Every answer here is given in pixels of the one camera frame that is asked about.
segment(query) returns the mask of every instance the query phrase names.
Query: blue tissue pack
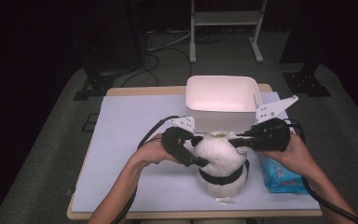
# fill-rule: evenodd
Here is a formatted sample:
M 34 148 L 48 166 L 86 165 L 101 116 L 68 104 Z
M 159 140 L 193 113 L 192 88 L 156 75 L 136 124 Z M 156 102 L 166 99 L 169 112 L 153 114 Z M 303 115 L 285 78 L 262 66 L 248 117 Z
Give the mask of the blue tissue pack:
M 301 175 L 284 168 L 277 161 L 260 156 L 264 184 L 272 193 L 308 194 L 301 180 Z

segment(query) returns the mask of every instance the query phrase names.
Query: black cable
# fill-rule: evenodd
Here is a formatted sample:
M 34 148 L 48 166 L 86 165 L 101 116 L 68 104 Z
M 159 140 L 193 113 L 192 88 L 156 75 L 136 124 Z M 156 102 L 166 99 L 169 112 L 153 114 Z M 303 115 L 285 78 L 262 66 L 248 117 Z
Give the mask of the black cable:
M 147 49 L 146 51 L 147 51 L 147 52 L 154 52 L 154 51 L 158 51 L 158 50 L 160 50 L 160 49 L 165 49 L 165 48 L 167 48 L 167 47 L 170 47 L 170 46 L 172 46 L 172 45 L 178 44 L 178 43 L 180 43 L 180 42 L 182 42 L 182 41 L 188 39 L 188 38 L 190 37 L 190 35 L 191 35 L 190 32 L 186 32 L 186 35 L 184 35 L 184 36 L 182 36 L 182 37 L 180 37 L 180 38 L 174 40 L 174 41 L 171 42 L 171 43 L 168 43 L 168 44 L 166 44 L 166 45 L 163 45 L 163 46 L 160 46 L 160 47 L 157 47 L 157 48 L 152 48 L 152 49 L 149 48 L 149 49 Z
M 188 30 L 183 30 L 183 31 L 164 31 L 163 32 L 163 34 L 165 34 L 165 35 L 173 35 L 173 36 L 183 36 L 183 35 L 187 35 L 188 33 L 189 33 Z
M 138 145 L 138 147 L 137 147 L 136 149 L 138 150 L 141 146 L 143 146 L 143 145 L 146 143 L 147 139 L 149 139 L 150 136 L 151 136 L 159 127 L 161 127 L 161 126 L 165 123 L 165 121 L 167 121 L 167 120 L 169 120 L 169 119 L 178 119 L 178 118 L 180 118 L 180 117 L 179 117 L 179 116 L 169 116 L 169 117 L 167 117 L 167 118 L 165 118 L 165 119 L 160 120 L 160 121 L 159 121 L 152 129 L 150 129 L 150 131 L 145 135 L 145 137 L 141 140 L 141 142 L 139 143 L 139 145 Z M 124 216 L 127 215 L 127 213 L 130 211 L 130 208 L 131 208 L 131 206 L 132 206 L 132 204 L 133 204 L 133 201 L 135 200 L 135 195 L 136 195 L 137 189 L 138 189 L 138 188 L 135 189 L 135 191 L 134 191 L 133 194 L 131 195 L 129 201 L 127 202 L 127 204 L 126 204 L 126 206 L 123 208 L 123 210 L 118 214 L 118 216 L 115 218 L 115 220 L 113 220 L 111 223 L 116 224 L 116 223 L 120 222 L 121 219 L 123 219 Z
M 147 72 L 155 79 L 156 85 L 159 86 L 159 78 L 151 70 L 148 70 Z
M 224 34 L 217 34 L 217 35 L 199 34 L 196 36 L 195 42 L 201 45 L 212 45 L 226 39 L 226 36 Z
M 159 64 L 159 59 L 158 59 L 158 57 L 156 57 L 155 55 L 151 55 L 151 54 L 148 54 L 148 56 L 155 58 L 155 59 L 157 60 L 156 64 L 155 64 L 153 67 L 151 67 L 151 68 L 147 68 L 147 69 L 145 69 L 145 70 L 142 71 L 142 72 L 139 72 L 139 73 L 136 73 L 136 74 L 130 76 L 129 78 L 127 78 L 127 79 L 121 84 L 120 87 L 124 87 L 124 85 L 125 85 L 128 81 L 130 81 L 131 79 L 133 79 L 134 77 L 140 76 L 140 75 L 142 75 L 142 74 L 144 74 L 144 73 L 146 73 L 146 72 L 151 72 L 151 70 L 153 70 L 153 69 L 155 69 L 155 68 L 158 67 L 158 64 Z M 153 74 L 152 76 L 155 78 L 155 80 L 156 80 L 156 82 L 157 82 L 157 84 L 158 84 L 158 78 L 157 78 L 156 76 L 154 76 L 154 74 Z
M 190 59 L 187 57 L 187 55 L 183 51 L 181 51 L 179 49 L 158 49 L 158 50 L 154 50 L 153 53 L 163 51 L 163 50 L 175 50 L 175 51 L 178 51 L 178 52 L 182 53 L 185 56 L 185 58 L 187 60 L 187 63 L 188 63 L 188 68 L 189 68 L 188 76 L 191 77 L 191 73 L 192 73 L 191 62 L 190 62 Z
M 323 199 L 321 196 L 319 196 L 310 186 L 310 183 L 307 181 L 307 179 L 304 176 L 301 176 L 301 180 L 303 182 L 303 185 L 305 187 L 305 189 L 307 190 L 307 192 L 310 194 L 310 196 L 316 200 L 318 203 L 321 203 L 322 205 L 324 205 L 325 207 L 329 208 L 330 210 L 342 215 L 343 217 L 346 217 L 348 219 L 350 219 L 351 221 L 354 221 L 355 223 L 358 223 L 358 217 L 333 205 L 332 203 L 326 201 L 325 199 Z
M 299 130 L 299 136 L 302 139 L 302 141 L 305 143 L 305 133 L 304 130 L 302 129 L 300 123 L 295 120 L 295 119 L 284 119 L 284 120 L 289 120 L 291 121 L 291 124 L 288 124 L 287 126 L 289 127 L 294 127 L 297 128 Z M 307 179 L 304 176 L 301 176 L 301 180 L 303 182 L 304 188 L 307 190 L 307 192 L 310 194 L 310 196 L 316 200 L 318 203 L 321 203 L 322 205 L 324 205 L 325 207 L 329 208 L 330 210 L 342 215 L 343 217 L 346 217 L 348 219 L 350 219 L 351 221 L 358 223 L 358 217 L 335 206 L 334 204 L 326 201 L 324 198 L 322 198 L 321 196 L 319 196 L 311 187 L 310 183 L 307 181 Z

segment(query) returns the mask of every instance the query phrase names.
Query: white box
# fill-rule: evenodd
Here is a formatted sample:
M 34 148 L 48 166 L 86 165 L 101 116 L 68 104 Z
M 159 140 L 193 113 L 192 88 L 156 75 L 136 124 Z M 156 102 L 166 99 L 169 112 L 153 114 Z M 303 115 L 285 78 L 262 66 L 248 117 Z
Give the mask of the white box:
M 255 124 L 260 90 L 251 77 L 193 76 L 186 84 L 186 106 L 196 133 L 243 133 Z

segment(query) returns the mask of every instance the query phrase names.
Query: white tabletop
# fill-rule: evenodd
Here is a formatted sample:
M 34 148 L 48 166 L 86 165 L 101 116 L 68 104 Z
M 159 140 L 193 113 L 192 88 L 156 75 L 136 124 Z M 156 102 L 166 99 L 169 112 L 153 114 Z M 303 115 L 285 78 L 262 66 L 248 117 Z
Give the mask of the white tabletop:
M 276 92 L 262 92 L 263 103 L 279 100 Z M 161 119 L 186 116 L 184 94 L 106 96 L 89 151 L 76 184 L 73 213 L 93 212 L 115 182 L 127 159 L 145 134 Z M 166 123 L 156 133 L 171 125 Z M 270 193 L 264 186 L 260 163 L 254 152 L 243 190 L 226 206 L 216 203 L 199 184 L 198 167 L 170 161 L 152 164 L 142 173 L 130 212 L 178 211 L 284 211 L 318 210 L 309 195 Z

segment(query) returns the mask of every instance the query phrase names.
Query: wrist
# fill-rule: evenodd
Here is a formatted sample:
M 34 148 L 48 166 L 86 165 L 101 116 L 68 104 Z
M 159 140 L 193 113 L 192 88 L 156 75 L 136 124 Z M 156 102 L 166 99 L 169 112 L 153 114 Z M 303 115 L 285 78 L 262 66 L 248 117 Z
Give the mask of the wrist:
M 149 165 L 149 162 L 145 160 L 145 158 L 142 156 L 142 153 L 137 152 L 132 154 L 132 156 L 129 158 L 128 163 L 133 166 L 139 167 L 141 170 Z
M 317 169 L 313 169 L 311 173 L 303 176 L 307 179 L 307 181 L 314 189 L 318 189 L 326 183 L 330 182 L 329 178 L 320 167 L 317 167 Z

